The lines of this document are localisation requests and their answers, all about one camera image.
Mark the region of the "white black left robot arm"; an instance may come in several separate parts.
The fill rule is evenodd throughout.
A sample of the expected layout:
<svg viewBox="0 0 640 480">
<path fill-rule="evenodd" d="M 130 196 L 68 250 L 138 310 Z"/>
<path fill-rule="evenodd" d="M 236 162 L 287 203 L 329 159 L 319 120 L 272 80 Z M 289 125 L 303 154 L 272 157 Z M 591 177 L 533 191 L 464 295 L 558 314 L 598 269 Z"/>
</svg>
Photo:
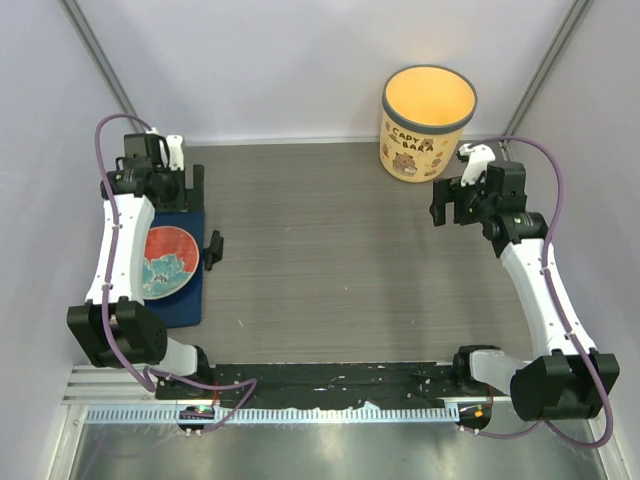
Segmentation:
<svg viewBox="0 0 640 480">
<path fill-rule="evenodd" d="M 67 325 L 97 368 L 135 372 L 159 399 L 211 396 L 213 370 L 198 346 L 170 338 L 199 323 L 202 274 L 221 261 L 224 238 L 204 237 L 204 168 L 186 184 L 184 139 L 128 134 L 100 185 L 104 227 L 83 304 Z"/>
</svg>

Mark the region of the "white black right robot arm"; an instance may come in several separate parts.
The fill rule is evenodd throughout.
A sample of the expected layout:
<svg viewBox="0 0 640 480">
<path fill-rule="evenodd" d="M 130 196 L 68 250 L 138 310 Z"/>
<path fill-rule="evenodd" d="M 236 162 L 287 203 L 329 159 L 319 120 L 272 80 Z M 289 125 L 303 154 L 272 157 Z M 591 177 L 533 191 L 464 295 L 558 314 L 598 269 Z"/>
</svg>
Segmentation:
<svg viewBox="0 0 640 480">
<path fill-rule="evenodd" d="M 459 225 L 479 224 L 516 289 L 532 339 L 533 357 L 522 360 L 494 346 L 464 346 L 454 357 L 451 380 L 465 395 L 485 385 L 508 395 L 525 421 L 590 419 L 603 401 L 596 385 L 611 391 L 620 367 L 598 352 L 563 287 L 554 251 L 544 242 L 542 214 L 527 210 L 526 171 L 517 162 L 492 161 L 465 179 L 433 184 L 430 214 L 441 226 L 446 206 Z"/>
</svg>

